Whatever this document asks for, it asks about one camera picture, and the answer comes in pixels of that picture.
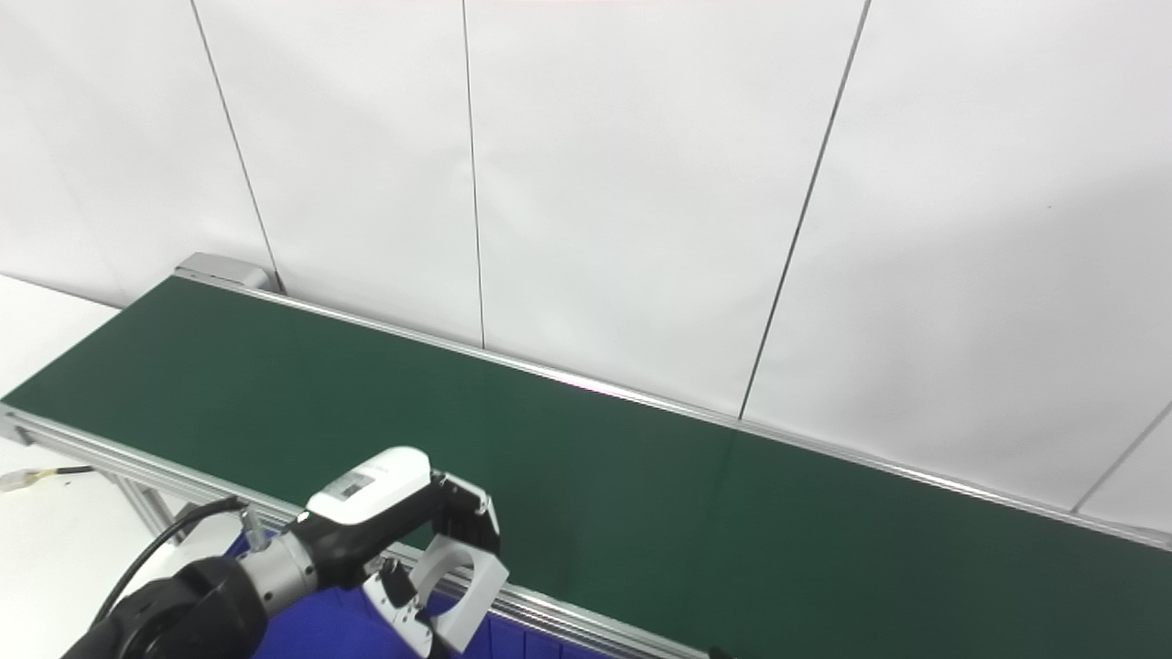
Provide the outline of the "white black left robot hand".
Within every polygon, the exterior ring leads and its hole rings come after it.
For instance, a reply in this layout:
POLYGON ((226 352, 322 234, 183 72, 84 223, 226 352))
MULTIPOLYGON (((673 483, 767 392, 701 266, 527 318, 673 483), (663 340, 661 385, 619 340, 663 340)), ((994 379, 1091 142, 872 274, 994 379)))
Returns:
POLYGON ((289 526, 318 589, 360 589, 418 658, 463 654, 509 578, 483 488, 393 447, 311 496, 289 526))

